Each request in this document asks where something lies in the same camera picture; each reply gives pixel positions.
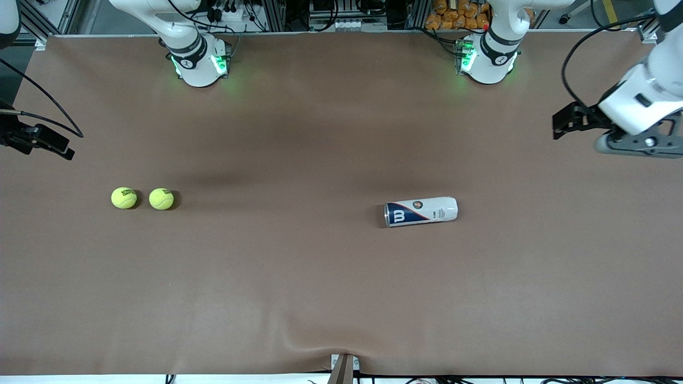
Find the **yellow tennis ball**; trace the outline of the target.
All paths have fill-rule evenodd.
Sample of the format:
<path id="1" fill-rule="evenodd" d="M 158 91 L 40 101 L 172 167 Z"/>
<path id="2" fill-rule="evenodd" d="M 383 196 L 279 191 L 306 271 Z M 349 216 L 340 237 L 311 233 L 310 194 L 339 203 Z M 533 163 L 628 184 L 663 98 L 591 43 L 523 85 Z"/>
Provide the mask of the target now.
<path id="1" fill-rule="evenodd" d="M 148 201 L 151 207 L 154 209 L 158 211 L 166 211 L 173 207 L 175 203 L 175 197 L 171 190 L 158 188 L 149 192 Z"/>
<path id="2" fill-rule="evenodd" d="M 131 209 L 138 202 L 138 195 L 136 190 L 130 189 L 129 187 L 119 187 L 112 191 L 110 195 L 110 201 L 113 206 L 118 209 Z"/>

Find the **white blue tennis ball can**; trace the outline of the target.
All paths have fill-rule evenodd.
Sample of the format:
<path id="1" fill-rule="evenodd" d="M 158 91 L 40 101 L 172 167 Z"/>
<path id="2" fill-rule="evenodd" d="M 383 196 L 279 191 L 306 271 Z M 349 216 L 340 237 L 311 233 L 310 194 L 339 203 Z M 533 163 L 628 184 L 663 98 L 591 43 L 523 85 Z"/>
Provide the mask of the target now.
<path id="1" fill-rule="evenodd" d="M 388 228 L 452 221 L 458 214 L 458 202 L 450 196 L 401 200 L 384 205 Z"/>

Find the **orange packaged goods pile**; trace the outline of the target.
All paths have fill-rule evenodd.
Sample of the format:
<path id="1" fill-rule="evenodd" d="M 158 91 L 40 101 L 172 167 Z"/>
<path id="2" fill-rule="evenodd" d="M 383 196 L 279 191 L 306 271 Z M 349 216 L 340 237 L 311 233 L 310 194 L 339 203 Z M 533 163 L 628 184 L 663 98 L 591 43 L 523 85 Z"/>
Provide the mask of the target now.
<path id="1" fill-rule="evenodd" d="M 493 16 L 485 0 L 431 0 L 427 14 L 427 30 L 486 30 Z"/>

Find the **white power strip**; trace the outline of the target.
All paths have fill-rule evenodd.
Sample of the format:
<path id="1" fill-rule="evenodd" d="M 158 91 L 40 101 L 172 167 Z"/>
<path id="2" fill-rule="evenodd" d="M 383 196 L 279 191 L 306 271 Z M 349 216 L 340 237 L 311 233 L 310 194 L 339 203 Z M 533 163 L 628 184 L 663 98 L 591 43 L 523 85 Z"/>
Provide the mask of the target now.
<path id="1" fill-rule="evenodd" d="M 203 0 L 210 22 L 242 22 L 248 15 L 243 0 Z"/>

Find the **brown table mat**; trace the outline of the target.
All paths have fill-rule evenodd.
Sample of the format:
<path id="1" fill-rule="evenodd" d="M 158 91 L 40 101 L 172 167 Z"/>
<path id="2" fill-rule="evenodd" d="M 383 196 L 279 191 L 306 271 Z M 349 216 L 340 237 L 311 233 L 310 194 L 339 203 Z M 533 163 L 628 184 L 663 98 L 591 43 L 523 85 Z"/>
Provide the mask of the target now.
<path id="1" fill-rule="evenodd" d="M 72 161 L 0 149 L 0 375 L 349 353 L 380 375 L 683 377 L 683 159 L 553 140 L 579 37 L 532 33 L 482 86 L 420 33 L 246 36 L 203 89 L 153 37 L 50 39 L 27 74 L 84 138 Z M 444 196 L 452 221 L 385 224 Z"/>

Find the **metal table edge clamp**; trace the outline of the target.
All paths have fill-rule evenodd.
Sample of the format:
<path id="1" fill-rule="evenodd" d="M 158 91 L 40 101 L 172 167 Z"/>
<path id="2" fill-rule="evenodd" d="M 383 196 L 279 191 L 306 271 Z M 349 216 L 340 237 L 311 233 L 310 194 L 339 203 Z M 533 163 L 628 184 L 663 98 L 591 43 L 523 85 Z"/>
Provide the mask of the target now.
<path id="1" fill-rule="evenodd" d="M 331 375 L 327 384 L 355 384 L 354 375 L 360 371 L 358 357 L 351 354 L 331 355 Z"/>

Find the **aluminium frame post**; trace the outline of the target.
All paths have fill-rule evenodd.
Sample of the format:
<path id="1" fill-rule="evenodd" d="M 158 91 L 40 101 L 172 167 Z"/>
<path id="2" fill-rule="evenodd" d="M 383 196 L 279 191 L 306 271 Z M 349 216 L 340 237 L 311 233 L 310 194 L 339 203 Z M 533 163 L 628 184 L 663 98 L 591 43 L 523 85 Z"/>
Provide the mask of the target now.
<path id="1" fill-rule="evenodd" d="M 286 22 L 287 0 L 261 0 L 266 17 L 268 31 L 284 32 Z"/>
<path id="2" fill-rule="evenodd" d="M 432 0 L 407 0 L 405 29 L 424 28 L 425 20 L 432 12 Z"/>

